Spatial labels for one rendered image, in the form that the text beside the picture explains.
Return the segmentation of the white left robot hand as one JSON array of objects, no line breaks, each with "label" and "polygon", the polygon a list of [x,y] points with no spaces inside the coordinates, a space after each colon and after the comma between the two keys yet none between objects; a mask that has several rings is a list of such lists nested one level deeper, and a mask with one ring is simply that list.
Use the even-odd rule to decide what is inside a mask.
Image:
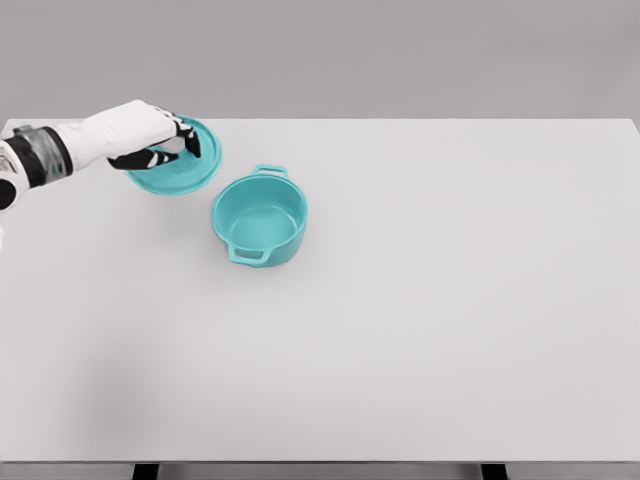
[{"label": "white left robot hand", "polygon": [[81,122],[83,128],[98,134],[104,156],[117,170],[149,170],[178,159],[178,153],[153,147],[181,138],[195,158],[201,157],[201,144],[195,128],[177,114],[133,100],[94,114]]}]

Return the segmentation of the teal pot lid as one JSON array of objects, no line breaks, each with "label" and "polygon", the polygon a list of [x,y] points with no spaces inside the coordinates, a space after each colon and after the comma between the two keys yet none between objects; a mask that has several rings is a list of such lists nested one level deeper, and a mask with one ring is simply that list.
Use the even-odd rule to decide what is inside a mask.
[{"label": "teal pot lid", "polygon": [[218,172],[222,164],[222,146],[218,137],[195,118],[178,115],[196,131],[201,148],[197,158],[186,148],[178,159],[149,170],[129,170],[127,176],[134,184],[154,194],[183,195],[204,187]]}]

